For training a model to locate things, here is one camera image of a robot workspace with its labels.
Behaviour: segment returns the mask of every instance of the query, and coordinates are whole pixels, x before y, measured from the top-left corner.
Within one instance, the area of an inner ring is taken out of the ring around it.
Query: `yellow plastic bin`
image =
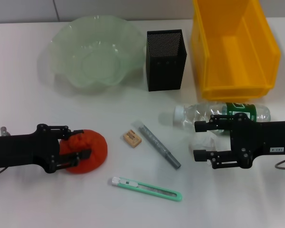
[[[258,0],[193,0],[191,43],[202,97],[245,101],[275,85],[281,53]]]

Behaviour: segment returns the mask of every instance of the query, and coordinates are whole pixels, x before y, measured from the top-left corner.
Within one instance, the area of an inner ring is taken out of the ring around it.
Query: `black pen holder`
[[[181,29],[147,32],[149,91],[180,89],[187,52]]]

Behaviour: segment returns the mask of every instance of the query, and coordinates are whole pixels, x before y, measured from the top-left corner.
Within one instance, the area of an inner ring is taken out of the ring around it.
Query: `white tabletop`
[[[258,103],[285,120],[285,18],[268,19],[283,56],[275,88]],[[142,74],[105,91],[81,94],[55,79],[46,46],[65,23],[0,24],[0,127],[11,134],[37,124],[68,125],[102,134],[108,157],[97,170],[46,174],[29,165],[0,175],[0,228],[285,227],[285,156],[260,157],[249,170],[213,170],[188,150],[192,134],[171,126],[177,104],[197,103],[189,55],[191,20],[135,21],[148,30],[182,29],[187,62],[181,90],[148,92]],[[130,148],[121,135],[141,120],[182,164],[174,170],[145,140]],[[182,202],[113,187],[125,177],[183,194]]]

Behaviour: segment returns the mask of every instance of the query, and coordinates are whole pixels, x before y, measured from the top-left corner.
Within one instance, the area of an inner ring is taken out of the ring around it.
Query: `plastic water bottle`
[[[184,129],[194,129],[195,121],[208,122],[211,115],[234,115],[236,113],[246,113],[249,119],[257,122],[270,121],[270,111],[263,105],[205,102],[189,107],[176,106],[173,125]]]

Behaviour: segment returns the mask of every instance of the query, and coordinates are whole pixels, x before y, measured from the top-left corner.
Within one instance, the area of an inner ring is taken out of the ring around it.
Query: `small eraser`
[[[138,146],[138,144],[140,144],[142,142],[141,137],[139,137],[134,131],[129,130],[127,133],[125,133],[123,135],[125,141],[132,146],[133,148],[135,148],[136,146]]]

